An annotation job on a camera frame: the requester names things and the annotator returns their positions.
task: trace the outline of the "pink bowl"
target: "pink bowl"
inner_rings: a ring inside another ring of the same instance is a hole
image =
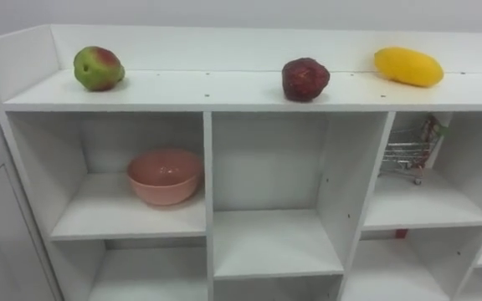
[[[155,150],[133,159],[127,175],[135,193],[150,205],[174,205],[188,199],[203,173],[200,158],[186,150]]]

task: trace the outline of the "metal wire basket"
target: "metal wire basket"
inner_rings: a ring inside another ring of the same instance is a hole
[[[420,127],[390,133],[380,175],[405,176],[422,184],[423,169],[446,127],[429,115]]]

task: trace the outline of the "mango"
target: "mango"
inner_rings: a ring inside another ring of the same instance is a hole
[[[387,79],[419,87],[431,87],[444,78],[436,59],[418,51],[388,47],[375,53],[375,66]]]

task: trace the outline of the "red fruit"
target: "red fruit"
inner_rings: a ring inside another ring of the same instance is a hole
[[[285,97],[299,102],[310,102],[328,85],[331,74],[314,59],[302,58],[287,63],[282,69]]]

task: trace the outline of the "cabinet door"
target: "cabinet door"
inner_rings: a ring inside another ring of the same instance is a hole
[[[0,166],[0,301],[52,301],[46,275],[18,206],[5,166]]]

